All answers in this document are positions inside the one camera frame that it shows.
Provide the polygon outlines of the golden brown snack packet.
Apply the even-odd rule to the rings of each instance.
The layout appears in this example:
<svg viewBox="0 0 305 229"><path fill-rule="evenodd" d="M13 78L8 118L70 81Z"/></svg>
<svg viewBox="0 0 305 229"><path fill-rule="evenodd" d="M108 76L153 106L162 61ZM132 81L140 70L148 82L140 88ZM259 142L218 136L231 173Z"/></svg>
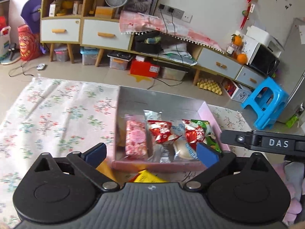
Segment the golden brown snack packet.
<svg viewBox="0 0 305 229"><path fill-rule="evenodd" d="M111 169L110 161L107 158L96 167L96 170L110 178L112 181L118 182L113 170Z"/></svg>

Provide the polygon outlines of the yellow egg tray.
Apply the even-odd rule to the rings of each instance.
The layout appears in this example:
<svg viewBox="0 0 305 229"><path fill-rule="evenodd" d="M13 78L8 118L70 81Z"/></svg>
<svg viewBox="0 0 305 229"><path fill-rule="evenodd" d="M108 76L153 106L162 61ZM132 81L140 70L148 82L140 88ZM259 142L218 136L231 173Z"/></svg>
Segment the yellow egg tray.
<svg viewBox="0 0 305 229"><path fill-rule="evenodd" d="M203 90L209 90L210 92L213 92L220 96L222 95L222 89L219 83L217 83L213 79L199 79L199 81L197 82L197 87Z"/></svg>

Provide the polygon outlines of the wooden white drawer cabinet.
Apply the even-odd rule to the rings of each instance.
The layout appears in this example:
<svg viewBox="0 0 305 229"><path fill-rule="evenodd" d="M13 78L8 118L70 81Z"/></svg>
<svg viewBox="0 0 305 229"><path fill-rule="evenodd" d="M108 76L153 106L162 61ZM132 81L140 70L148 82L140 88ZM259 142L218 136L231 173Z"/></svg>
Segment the wooden white drawer cabinet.
<svg viewBox="0 0 305 229"><path fill-rule="evenodd" d="M182 60L180 56L176 58L167 57L161 53L152 53L148 50L148 46L136 46L136 38L147 36L151 32L157 32L164 39L171 40L175 44L186 43L187 52L191 54L195 61L190 66L196 70L196 77L200 75L200 72L205 71L226 77L253 89L257 88L265 79L264 76L248 66L238 63L225 52L220 53L210 47L182 40L159 31L121 33L119 18L107 19L89 15L94 0L83 0L79 15L48 17L49 6L53 1L55 0L42 0L41 3L40 41L42 43L50 43L51 45L63 43L68 46L78 44L84 47L93 47L99 50L99 56L103 55L104 50L118 50L148 56L162 63L187 67L188 62Z"/></svg>

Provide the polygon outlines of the green cracker bag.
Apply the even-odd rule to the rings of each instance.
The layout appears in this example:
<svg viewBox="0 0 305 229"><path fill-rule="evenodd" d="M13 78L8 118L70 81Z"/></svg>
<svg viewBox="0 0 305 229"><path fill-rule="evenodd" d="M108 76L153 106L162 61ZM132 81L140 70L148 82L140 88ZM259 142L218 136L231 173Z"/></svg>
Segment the green cracker bag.
<svg viewBox="0 0 305 229"><path fill-rule="evenodd" d="M213 148L214 150L221 152L221 148L218 145L216 136L214 134L213 128L210 125L209 121L192 119L191 122L196 123L197 125L199 125L203 128L204 133L205 133L204 143L207 146Z"/></svg>

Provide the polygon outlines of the clear storage bin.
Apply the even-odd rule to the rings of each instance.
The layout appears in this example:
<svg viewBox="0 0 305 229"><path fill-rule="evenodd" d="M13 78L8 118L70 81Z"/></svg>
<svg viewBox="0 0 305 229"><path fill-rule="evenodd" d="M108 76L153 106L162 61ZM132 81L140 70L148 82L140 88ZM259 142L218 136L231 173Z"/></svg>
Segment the clear storage bin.
<svg viewBox="0 0 305 229"><path fill-rule="evenodd" d="M91 47L81 47L80 54L82 56L83 65L95 65L99 50Z"/></svg>

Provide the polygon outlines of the red lantern bag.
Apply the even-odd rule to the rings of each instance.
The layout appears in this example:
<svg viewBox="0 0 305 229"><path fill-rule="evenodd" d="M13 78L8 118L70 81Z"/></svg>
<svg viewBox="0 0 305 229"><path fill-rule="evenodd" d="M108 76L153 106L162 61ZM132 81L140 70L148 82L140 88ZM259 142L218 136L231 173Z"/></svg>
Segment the red lantern bag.
<svg viewBox="0 0 305 229"><path fill-rule="evenodd" d="M40 35L33 34L28 25L23 24L18 27L18 39L22 61L30 61L42 56Z"/></svg>

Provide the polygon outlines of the black microwave oven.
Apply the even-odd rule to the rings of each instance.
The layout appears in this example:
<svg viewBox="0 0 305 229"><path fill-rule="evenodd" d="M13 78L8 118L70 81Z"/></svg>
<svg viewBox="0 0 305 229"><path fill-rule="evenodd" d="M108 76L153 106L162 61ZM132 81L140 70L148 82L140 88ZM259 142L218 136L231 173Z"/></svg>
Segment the black microwave oven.
<svg viewBox="0 0 305 229"><path fill-rule="evenodd" d="M241 52L247 56L247 65L265 76L272 77L280 63L270 49L247 35L242 36Z"/></svg>

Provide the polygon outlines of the yellow snack bag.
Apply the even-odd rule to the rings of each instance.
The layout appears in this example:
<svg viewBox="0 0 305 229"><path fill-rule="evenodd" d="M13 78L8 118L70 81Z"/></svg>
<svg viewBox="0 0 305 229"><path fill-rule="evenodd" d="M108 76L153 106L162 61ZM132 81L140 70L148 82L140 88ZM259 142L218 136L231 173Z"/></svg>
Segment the yellow snack bag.
<svg viewBox="0 0 305 229"><path fill-rule="evenodd" d="M136 182L136 183L166 183L167 181L156 175L153 175L148 170L143 170L143 171L138 172L138 174L134 178L133 182Z"/></svg>

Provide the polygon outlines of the pink cardboard box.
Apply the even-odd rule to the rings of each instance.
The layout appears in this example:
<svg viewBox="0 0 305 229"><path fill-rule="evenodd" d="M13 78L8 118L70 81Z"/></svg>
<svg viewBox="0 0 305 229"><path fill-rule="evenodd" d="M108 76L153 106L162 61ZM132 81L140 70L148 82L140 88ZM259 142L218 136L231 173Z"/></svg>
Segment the pink cardboard box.
<svg viewBox="0 0 305 229"><path fill-rule="evenodd" d="M112 168L124 172L203 171L229 146L205 101L119 88Z"/></svg>

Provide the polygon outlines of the pink lace cloth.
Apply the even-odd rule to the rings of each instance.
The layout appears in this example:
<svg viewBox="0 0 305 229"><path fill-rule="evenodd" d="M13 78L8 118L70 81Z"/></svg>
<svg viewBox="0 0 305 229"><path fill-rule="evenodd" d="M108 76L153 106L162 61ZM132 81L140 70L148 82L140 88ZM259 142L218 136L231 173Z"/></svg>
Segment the pink lace cloth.
<svg viewBox="0 0 305 229"><path fill-rule="evenodd" d="M124 34L159 31L182 40L210 47L220 53L224 53L218 43L206 36L204 33L188 26L180 25L166 19L160 19L153 15L123 11L119 18L119 30Z"/></svg>

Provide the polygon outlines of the blue plastic stool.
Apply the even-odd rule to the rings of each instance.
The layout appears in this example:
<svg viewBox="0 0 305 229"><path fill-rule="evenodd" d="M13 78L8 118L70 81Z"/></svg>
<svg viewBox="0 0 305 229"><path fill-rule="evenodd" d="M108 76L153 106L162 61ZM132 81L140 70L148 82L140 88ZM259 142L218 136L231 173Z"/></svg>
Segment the blue plastic stool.
<svg viewBox="0 0 305 229"><path fill-rule="evenodd" d="M271 129L284 110L288 97L288 93L268 77L257 86L241 107L245 109L249 106L257 114L253 124L256 129Z"/></svg>

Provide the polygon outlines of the orange fruit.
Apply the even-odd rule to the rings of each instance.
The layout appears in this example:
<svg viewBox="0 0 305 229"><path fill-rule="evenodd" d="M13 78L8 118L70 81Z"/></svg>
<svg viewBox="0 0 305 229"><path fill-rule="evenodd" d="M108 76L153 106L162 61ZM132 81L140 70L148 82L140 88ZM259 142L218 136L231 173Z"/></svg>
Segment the orange fruit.
<svg viewBox="0 0 305 229"><path fill-rule="evenodd" d="M245 53L240 53L237 55L237 61L244 65L248 62L248 57Z"/></svg>

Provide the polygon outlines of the red heart snack bag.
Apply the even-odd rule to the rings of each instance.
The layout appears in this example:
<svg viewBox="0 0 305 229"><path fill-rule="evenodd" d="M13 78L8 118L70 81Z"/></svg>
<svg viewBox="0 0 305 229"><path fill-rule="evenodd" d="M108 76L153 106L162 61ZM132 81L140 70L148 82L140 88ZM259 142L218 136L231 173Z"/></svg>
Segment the red heart snack bag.
<svg viewBox="0 0 305 229"><path fill-rule="evenodd" d="M149 131L155 138L157 144L167 145L174 143L180 138L171 131L172 123L161 120L148 120L147 121Z"/></svg>

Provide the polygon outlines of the blue white packet in box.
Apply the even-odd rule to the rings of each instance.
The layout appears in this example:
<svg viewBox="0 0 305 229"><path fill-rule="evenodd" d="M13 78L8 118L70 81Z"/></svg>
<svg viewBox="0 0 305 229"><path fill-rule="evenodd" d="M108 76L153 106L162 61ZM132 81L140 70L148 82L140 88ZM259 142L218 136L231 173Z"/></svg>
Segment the blue white packet in box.
<svg viewBox="0 0 305 229"><path fill-rule="evenodd" d="M175 151L174 159L177 161L195 161L198 160L197 153L189 145L186 139L185 126L182 120L172 121L171 130L179 138L173 143Z"/></svg>

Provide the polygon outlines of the pink peach oolong snack pack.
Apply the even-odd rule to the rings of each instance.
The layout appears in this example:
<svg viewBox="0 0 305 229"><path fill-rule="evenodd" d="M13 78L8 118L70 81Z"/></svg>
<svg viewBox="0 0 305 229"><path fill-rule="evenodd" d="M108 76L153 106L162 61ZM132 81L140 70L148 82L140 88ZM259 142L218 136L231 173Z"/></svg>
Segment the pink peach oolong snack pack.
<svg viewBox="0 0 305 229"><path fill-rule="evenodd" d="M146 128L143 122L127 120L125 152L131 159L146 160L148 158Z"/></svg>

